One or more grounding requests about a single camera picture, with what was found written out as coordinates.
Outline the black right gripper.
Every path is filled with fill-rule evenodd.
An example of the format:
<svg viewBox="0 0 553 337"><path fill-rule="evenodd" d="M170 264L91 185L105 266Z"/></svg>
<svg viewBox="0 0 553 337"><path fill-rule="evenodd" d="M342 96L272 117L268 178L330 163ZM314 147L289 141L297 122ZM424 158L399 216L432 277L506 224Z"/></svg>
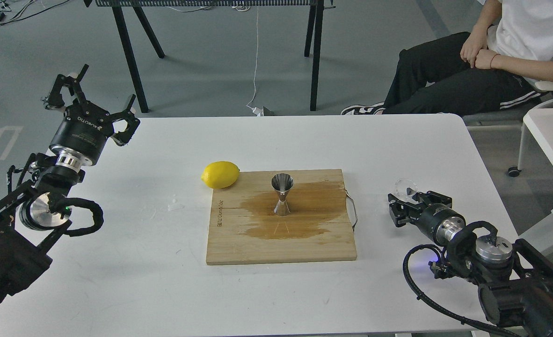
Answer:
<svg viewBox="0 0 553 337"><path fill-rule="evenodd" d="M447 247L453 237L466 226L465 218L452 209L452 198L432 190L417 192L417 202L403 201L388 194L390 216L397 228L416 225L439 247Z"/></svg>

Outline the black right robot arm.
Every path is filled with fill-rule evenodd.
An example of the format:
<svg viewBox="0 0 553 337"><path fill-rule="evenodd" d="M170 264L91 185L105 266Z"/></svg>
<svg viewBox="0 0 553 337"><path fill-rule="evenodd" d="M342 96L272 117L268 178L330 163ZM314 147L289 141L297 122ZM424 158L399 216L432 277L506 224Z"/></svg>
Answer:
<svg viewBox="0 0 553 337"><path fill-rule="evenodd" d="M396 227L416 226L432 243L409 250L402 264L406 282L418 300L461 324L513 337L522 327L531 337L553 337L553 263L525 239L509 242L484 220L467 223L452 209L452 199L429 190L407 197L388 194ZM421 249L435 252L429 262L436 279L459 277L478 287L480 307L488 322L460 316L435 303L414 282L410 256Z"/></svg>

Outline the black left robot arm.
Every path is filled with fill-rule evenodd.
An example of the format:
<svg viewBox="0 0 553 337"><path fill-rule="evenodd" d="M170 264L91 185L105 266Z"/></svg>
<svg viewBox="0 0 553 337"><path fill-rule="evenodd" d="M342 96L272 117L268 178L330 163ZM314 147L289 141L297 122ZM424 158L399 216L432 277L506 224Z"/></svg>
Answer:
<svg viewBox="0 0 553 337"><path fill-rule="evenodd" d="M87 70L84 65L78 74L59 74L44 98L46 109L64 113L51 154L31 154L22 168L7 172L8 193L0 199L0 304L49 269L48 252L60 237L88 235L103 225L95 201L69 192L84 180L83 168L97 164L106 141L127 145L140 120L132 109L135 95L118 113L90 102L80 87Z"/></svg>

